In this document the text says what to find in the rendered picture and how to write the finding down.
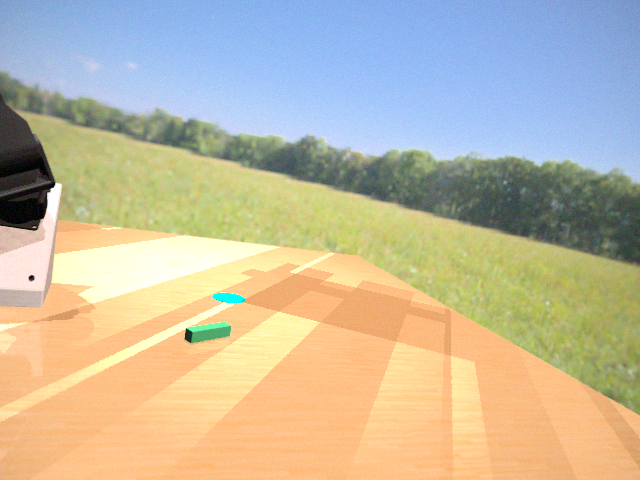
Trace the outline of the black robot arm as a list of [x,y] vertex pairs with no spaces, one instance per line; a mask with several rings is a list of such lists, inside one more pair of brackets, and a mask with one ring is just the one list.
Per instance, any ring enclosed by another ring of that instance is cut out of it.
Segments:
[[54,186],[38,137],[0,93],[0,226],[37,230]]

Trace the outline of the cyan circle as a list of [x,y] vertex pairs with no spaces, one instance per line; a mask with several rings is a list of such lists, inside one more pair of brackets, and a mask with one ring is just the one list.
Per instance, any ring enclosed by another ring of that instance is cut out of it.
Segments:
[[240,295],[232,293],[216,293],[213,298],[225,303],[243,303],[246,299]]

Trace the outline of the green rectangular post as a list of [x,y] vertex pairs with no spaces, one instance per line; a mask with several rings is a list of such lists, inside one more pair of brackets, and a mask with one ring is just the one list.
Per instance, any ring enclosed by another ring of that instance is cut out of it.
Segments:
[[226,322],[187,327],[184,339],[190,343],[228,337],[232,325]]

